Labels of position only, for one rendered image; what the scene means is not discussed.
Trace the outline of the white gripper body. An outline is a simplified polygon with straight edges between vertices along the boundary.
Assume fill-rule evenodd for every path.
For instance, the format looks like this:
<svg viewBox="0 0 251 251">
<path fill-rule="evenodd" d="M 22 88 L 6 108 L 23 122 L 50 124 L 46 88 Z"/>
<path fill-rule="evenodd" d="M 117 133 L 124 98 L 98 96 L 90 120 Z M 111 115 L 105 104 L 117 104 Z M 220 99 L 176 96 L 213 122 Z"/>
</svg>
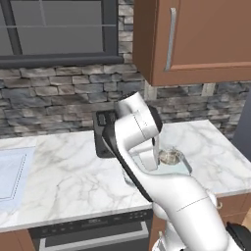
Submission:
<svg viewBox="0 0 251 251">
<path fill-rule="evenodd" d="M 159 145 L 151 140 L 147 140 L 142 144 L 139 157 L 147 171 L 157 170 L 159 165 Z"/>
</svg>

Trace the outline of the pale glass tray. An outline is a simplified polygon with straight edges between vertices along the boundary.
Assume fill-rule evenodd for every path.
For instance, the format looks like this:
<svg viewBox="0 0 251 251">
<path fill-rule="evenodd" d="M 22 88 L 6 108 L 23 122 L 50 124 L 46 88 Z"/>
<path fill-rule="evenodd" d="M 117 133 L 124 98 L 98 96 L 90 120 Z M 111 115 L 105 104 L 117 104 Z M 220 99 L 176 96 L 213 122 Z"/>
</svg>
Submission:
<svg viewBox="0 0 251 251">
<path fill-rule="evenodd" d="M 179 162 L 176 165 L 166 165 L 159 160 L 158 169 L 155 171 L 147 171 L 142 165 L 139 154 L 134 154 L 132 156 L 135 164 L 145 173 L 150 175 L 167 175 L 167 174 L 182 174 L 182 175 L 190 175 L 192 173 L 192 168 L 187 162 L 184 155 L 179 151 Z"/>
</svg>

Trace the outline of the dark grey fridge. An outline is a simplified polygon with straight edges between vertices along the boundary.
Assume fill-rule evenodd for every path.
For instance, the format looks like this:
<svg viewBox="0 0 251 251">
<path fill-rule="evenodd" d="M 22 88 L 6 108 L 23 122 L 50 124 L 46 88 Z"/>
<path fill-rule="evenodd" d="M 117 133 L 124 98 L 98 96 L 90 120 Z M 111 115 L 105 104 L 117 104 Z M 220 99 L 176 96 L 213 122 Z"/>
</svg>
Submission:
<svg viewBox="0 0 251 251">
<path fill-rule="evenodd" d="M 251 90 L 248 93 L 232 143 L 247 159 L 251 160 Z"/>
</svg>

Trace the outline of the pale sink basin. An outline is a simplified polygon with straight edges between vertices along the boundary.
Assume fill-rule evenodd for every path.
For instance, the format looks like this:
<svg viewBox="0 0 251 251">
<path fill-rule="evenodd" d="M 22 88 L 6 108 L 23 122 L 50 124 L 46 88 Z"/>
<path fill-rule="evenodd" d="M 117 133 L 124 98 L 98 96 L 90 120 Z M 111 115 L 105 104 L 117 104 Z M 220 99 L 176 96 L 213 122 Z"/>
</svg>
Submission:
<svg viewBox="0 0 251 251">
<path fill-rule="evenodd" d="M 34 147 L 0 150 L 0 212 L 20 207 L 33 153 Z"/>
</svg>

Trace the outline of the brown lumpy garlic bulb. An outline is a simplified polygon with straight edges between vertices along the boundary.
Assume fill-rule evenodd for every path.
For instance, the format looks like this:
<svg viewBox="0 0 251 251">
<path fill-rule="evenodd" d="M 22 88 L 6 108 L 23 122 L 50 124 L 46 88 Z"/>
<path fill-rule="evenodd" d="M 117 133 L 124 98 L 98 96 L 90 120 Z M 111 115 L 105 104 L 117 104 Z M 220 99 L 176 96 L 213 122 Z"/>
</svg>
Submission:
<svg viewBox="0 0 251 251">
<path fill-rule="evenodd" d="M 179 162 L 179 151 L 175 148 L 161 150 L 159 160 L 166 165 L 176 165 Z"/>
</svg>

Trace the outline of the black toaster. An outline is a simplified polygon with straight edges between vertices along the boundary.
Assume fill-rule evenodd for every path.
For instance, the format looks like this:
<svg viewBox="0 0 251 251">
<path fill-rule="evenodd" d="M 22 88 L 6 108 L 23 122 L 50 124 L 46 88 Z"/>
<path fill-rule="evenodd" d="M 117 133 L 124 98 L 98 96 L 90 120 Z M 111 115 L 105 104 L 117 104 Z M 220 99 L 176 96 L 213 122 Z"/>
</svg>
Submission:
<svg viewBox="0 0 251 251">
<path fill-rule="evenodd" d="M 94 141 L 96 155 L 101 159 L 113 158 L 114 155 L 106 147 L 102 133 L 106 125 L 111 125 L 117 119 L 117 113 L 115 110 L 97 111 L 92 113 Z"/>
</svg>

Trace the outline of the black dishwasher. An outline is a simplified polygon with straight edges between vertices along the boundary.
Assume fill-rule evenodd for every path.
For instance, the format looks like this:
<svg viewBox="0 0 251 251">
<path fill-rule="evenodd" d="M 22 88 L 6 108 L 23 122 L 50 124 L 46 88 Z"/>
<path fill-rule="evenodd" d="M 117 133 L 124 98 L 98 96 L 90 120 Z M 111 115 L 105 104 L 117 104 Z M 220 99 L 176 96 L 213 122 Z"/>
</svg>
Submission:
<svg viewBox="0 0 251 251">
<path fill-rule="evenodd" d="M 33 227 L 35 251 L 148 251 L 153 210 Z"/>
</svg>

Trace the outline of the brown drawer front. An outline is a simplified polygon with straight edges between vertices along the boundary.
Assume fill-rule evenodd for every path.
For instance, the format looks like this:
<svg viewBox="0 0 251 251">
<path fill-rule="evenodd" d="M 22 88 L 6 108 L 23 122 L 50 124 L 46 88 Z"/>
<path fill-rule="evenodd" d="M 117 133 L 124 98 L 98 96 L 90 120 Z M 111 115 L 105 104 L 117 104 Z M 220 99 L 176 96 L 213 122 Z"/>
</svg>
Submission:
<svg viewBox="0 0 251 251">
<path fill-rule="evenodd" d="M 218 203 L 218 212 L 224 224 L 230 222 L 241 225 L 251 209 L 251 193 L 219 197 Z"/>
</svg>

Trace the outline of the dark framed window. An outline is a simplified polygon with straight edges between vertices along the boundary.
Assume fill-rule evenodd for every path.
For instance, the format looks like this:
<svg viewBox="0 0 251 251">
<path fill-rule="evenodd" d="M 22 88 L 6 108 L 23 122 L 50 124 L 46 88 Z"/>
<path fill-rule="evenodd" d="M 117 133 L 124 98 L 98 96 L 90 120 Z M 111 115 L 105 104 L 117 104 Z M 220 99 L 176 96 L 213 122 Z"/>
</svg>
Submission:
<svg viewBox="0 0 251 251">
<path fill-rule="evenodd" d="M 0 68 L 116 64 L 118 0 L 0 0 Z"/>
</svg>

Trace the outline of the brown base cupboard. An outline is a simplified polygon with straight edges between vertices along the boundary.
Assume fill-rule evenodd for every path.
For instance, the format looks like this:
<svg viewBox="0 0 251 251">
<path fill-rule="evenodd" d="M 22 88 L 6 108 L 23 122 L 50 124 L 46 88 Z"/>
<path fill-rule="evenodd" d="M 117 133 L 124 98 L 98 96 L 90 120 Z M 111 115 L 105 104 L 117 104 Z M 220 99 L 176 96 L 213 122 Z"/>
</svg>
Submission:
<svg viewBox="0 0 251 251">
<path fill-rule="evenodd" d="M 35 251 L 27 229 L 1 232 L 0 251 Z"/>
</svg>

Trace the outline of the brown wall cupboard door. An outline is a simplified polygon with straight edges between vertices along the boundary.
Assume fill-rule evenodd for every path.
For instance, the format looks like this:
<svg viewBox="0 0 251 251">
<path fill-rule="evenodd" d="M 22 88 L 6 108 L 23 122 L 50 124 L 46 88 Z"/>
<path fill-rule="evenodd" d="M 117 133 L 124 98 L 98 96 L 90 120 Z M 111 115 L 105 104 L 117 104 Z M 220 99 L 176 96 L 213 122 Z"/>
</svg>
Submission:
<svg viewBox="0 0 251 251">
<path fill-rule="evenodd" d="M 176 31 L 165 72 L 171 7 Z M 159 0 L 151 76 L 156 86 L 251 79 L 251 0 Z"/>
</svg>

